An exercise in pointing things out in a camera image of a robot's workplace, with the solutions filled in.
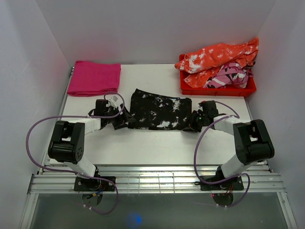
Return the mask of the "black white tie-dye trousers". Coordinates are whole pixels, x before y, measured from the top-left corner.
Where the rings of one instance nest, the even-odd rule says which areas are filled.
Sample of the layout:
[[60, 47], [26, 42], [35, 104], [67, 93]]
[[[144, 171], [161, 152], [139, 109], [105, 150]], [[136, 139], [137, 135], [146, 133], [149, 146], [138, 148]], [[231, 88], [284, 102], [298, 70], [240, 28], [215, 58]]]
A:
[[136, 89], [131, 97], [130, 114], [135, 121], [128, 124], [129, 129], [183, 130], [191, 119], [192, 100]]

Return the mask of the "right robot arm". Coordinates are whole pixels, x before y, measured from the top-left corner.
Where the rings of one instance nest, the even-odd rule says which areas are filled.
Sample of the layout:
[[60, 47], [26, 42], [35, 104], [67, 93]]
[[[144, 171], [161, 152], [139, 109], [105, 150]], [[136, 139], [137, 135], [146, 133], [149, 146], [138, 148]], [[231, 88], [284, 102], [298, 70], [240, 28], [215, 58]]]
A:
[[[189, 126], [196, 131], [205, 129], [200, 135], [194, 150], [193, 167], [201, 184], [216, 185], [227, 189], [237, 177], [249, 167], [275, 156], [275, 149], [263, 120], [256, 119], [243, 123], [239, 114], [230, 106], [218, 101], [199, 103], [200, 110], [192, 116]], [[209, 129], [222, 131], [234, 137], [234, 156], [218, 167], [214, 177], [204, 180], [197, 170], [197, 153], [204, 135]]]

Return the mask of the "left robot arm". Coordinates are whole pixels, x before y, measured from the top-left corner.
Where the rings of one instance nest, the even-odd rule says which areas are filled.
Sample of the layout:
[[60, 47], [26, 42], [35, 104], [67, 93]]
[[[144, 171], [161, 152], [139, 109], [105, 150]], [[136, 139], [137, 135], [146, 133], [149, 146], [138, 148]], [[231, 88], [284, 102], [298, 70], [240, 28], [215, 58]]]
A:
[[84, 155], [85, 136], [102, 130], [111, 124], [115, 130], [127, 127], [134, 122], [134, 117], [124, 104], [118, 104], [117, 97], [98, 99], [95, 108], [88, 116], [72, 121], [57, 121], [51, 136], [48, 156], [63, 163], [84, 178], [84, 184], [89, 190], [97, 190], [101, 179], [97, 167]]

